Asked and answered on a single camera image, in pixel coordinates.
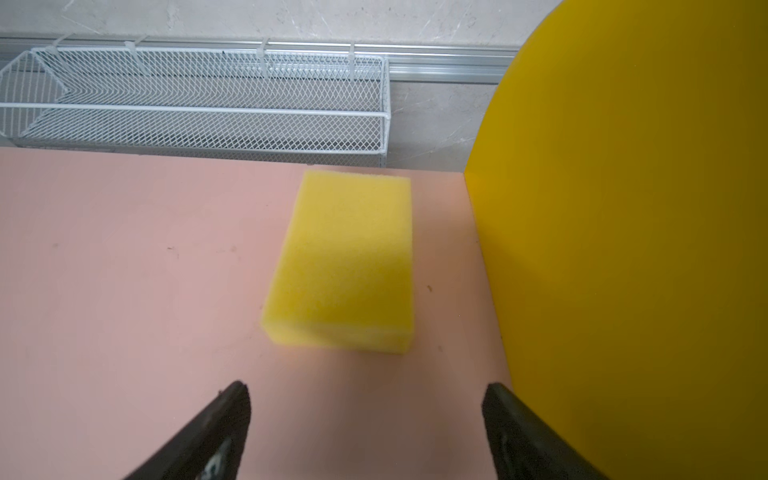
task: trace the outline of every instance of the gray floor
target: gray floor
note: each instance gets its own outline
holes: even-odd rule
[[[0,33],[519,46],[559,0],[3,0]],[[462,171],[495,87],[392,83],[388,165]]]

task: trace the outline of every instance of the yellow curved board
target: yellow curved board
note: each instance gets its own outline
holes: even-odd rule
[[[513,388],[615,480],[768,478],[768,2],[565,0],[465,172]]]

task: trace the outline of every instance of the yellow panel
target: yellow panel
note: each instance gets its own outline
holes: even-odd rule
[[[411,180],[308,170],[264,303],[276,343],[405,352]]]
[[[766,478],[768,2],[565,0],[465,172],[513,388],[617,480]]]

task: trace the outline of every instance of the rectangular foam block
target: rectangular foam block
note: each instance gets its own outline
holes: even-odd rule
[[[261,325],[275,343],[404,353],[412,256],[410,179],[307,170]]]

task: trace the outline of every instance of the metal basket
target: metal basket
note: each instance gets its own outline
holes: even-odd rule
[[[24,147],[379,165],[389,70],[375,55],[33,48],[0,71],[0,134]]]

